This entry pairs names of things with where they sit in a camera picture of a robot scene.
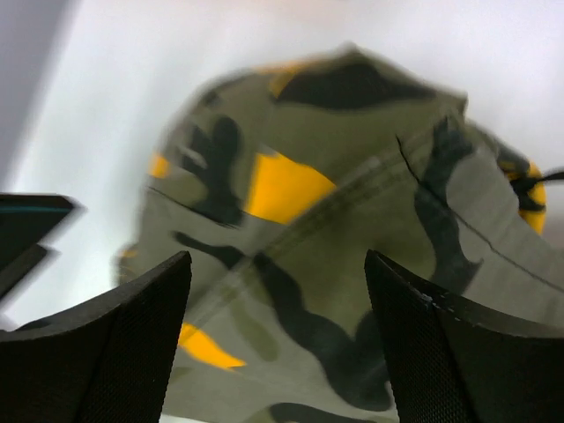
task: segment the black plastic part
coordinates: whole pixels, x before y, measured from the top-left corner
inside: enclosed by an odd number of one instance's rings
[[[74,209],[60,196],[0,195],[0,301],[46,257],[38,242]]]
[[[483,307],[372,251],[365,271],[401,423],[564,421],[564,330]]]
[[[178,253],[141,278],[0,331],[0,421],[157,423],[191,278]]]

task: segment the camouflage fabric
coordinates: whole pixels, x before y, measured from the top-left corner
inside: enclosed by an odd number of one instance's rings
[[[465,105],[352,46],[243,72],[182,112],[119,265],[125,282],[193,257],[164,413],[397,421],[368,249],[490,308],[562,322],[544,188],[518,196],[508,182],[538,170]]]

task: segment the black foam pad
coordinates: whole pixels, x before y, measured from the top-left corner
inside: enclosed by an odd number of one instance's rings
[[[188,299],[188,253],[56,315],[0,331],[0,421],[157,423]]]
[[[449,293],[375,252],[365,271],[402,423],[562,422],[564,330]]]

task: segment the white background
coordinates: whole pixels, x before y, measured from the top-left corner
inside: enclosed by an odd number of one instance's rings
[[[204,81],[345,41],[466,91],[469,117],[542,169],[564,165],[564,2],[558,0],[82,0],[69,10],[8,187],[85,210],[52,237],[61,255],[15,323],[108,290],[132,236],[152,150]],[[564,187],[545,236],[564,246]]]

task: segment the white wall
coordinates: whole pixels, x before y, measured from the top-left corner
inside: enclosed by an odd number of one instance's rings
[[[0,1],[0,183],[68,2]]]
[[[7,315],[24,323],[110,287],[164,126],[199,84],[249,64],[355,41],[466,90],[470,117],[541,168],[564,164],[562,22],[564,2],[542,0],[78,2],[9,186],[74,197],[86,212]],[[564,187],[549,204],[547,236],[564,245]]]

